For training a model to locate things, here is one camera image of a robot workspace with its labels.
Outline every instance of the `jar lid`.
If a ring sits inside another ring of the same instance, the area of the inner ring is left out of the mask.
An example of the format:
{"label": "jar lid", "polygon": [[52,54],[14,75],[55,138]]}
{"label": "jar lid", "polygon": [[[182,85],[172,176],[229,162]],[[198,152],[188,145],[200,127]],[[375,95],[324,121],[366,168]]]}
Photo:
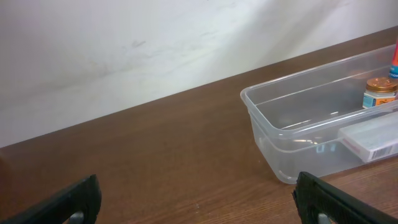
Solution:
{"label": "jar lid", "polygon": [[397,91],[397,81],[387,78],[372,78],[366,82],[366,89],[375,93],[392,93]]}

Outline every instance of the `white wall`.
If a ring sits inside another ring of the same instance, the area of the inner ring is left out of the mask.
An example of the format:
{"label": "white wall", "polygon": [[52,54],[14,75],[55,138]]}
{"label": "white wall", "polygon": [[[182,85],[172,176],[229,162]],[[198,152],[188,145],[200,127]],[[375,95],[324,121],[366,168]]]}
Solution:
{"label": "white wall", "polygon": [[0,147],[398,25],[397,0],[0,1]]}

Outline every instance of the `transparent storage box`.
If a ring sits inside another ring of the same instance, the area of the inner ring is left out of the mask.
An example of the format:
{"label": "transparent storage box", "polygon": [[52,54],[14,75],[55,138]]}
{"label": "transparent storage box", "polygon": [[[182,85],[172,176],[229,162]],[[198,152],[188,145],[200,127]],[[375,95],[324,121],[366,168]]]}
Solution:
{"label": "transparent storage box", "polygon": [[[343,144],[339,130],[398,111],[398,100],[362,107],[366,81],[388,77],[394,48],[384,47],[241,92],[256,144],[278,179],[295,184],[300,171],[321,177],[365,164]],[[398,139],[398,123],[389,130]]]}

